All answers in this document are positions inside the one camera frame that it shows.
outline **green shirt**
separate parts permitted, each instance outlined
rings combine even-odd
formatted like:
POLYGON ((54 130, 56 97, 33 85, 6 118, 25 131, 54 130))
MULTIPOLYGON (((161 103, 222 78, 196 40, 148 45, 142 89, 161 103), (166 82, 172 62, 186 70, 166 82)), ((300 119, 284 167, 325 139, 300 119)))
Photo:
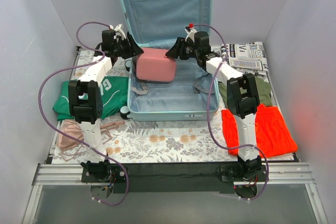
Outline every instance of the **green shirt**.
MULTIPOLYGON (((62 84, 61 95, 57 99, 53 110, 58 113, 58 121, 73 119, 69 112, 69 94, 68 83, 62 84)), ((119 112, 120 108, 127 105, 128 78, 117 76, 106 76, 99 86, 101 100, 103 102, 103 113, 101 119, 114 115, 119 112)))

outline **floral tablecloth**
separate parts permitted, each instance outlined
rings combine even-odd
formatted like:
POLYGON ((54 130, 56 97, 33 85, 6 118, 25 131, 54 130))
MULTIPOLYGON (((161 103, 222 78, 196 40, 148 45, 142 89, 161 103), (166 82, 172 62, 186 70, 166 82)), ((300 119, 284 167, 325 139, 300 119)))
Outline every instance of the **floral tablecloth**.
MULTIPOLYGON (((92 62, 93 51, 82 50, 78 65, 92 62)), ((72 78, 78 79, 87 68, 79 68, 72 78)), ((118 60, 108 72, 108 76, 128 76, 124 61, 118 60)), ((221 96, 219 110, 211 125, 216 139, 226 146, 222 133, 221 110, 225 108, 221 96)), ((223 162, 236 161, 237 157, 218 148, 212 141, 206 121, 183 122, 137 122, 124 121, 119 114, 101 121, 101 125, 122 122, 113 129, 102 131, 102 140, 109 156, 120 163, 157 163, 157 162, 223 162)), ((61 152, 55 147, 53 164, 79 164, 85 162, 86 147, 79 145, 61 152)), ((293 160, 292 154, 270 158, 270 160, 293 160)))

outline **olive green cloth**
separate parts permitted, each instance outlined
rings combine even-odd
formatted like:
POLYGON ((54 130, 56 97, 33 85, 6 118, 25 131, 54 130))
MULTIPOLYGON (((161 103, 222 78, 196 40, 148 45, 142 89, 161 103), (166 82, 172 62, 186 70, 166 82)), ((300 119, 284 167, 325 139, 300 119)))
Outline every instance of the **olive green cloth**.
MULTIPOLYGON (((271 99, 271 86, 268 82, 264 81, 263 79, 255 76, 256 79, 256 85, 259 95, 260 104, 264 104, 267 107, 273 106, 272 99, 271 99)), ((227 107, 227 93, 226 93, 226 85, 223 83, 218 84, 219 92, 223 98, 223 101, 225 103, 225 107, 227 107)), ((245 93, 246 90, 240 89, 241 93, 245 93)))

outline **open suitcase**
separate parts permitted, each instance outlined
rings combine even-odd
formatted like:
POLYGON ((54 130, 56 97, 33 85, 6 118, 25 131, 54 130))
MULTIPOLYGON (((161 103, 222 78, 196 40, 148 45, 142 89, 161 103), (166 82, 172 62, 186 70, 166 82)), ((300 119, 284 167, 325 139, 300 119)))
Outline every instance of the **open suitcase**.
MULTIPOLYGON (((140 47, 170 49, 177 37, 186 37, 190 23, 209 24, 211 0, 120 0, 129 32, 140 47)), ((206 103, 212 75, 195 59, 177 60, 172 82, 148 82, 136 77, 136 59, 130 70, 129 118, 136 121, 206 120, 206 103), (145 83, 147 94, 139 94, 145 83)), ((218 110, 218 84, 211 94, 210 115, 218 110)))

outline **orange cloth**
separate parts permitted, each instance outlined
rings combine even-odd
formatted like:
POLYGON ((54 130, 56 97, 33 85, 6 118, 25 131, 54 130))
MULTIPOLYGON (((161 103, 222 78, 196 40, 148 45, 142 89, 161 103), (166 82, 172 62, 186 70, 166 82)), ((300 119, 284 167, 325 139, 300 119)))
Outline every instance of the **orange cloth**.
MULTIPOLYGON (((222 110, 223 135, 227 147, 238 145, 238 131, 234 116, 229 110, 222 110)), ((256 114, 257 146, 266 157, 280 156, 296 152, 298 146, 291 138, 284 118, 277 107, 266 107, 261 104, 256 114)), ((238 150, 229 151, 238 155, 238 150)))

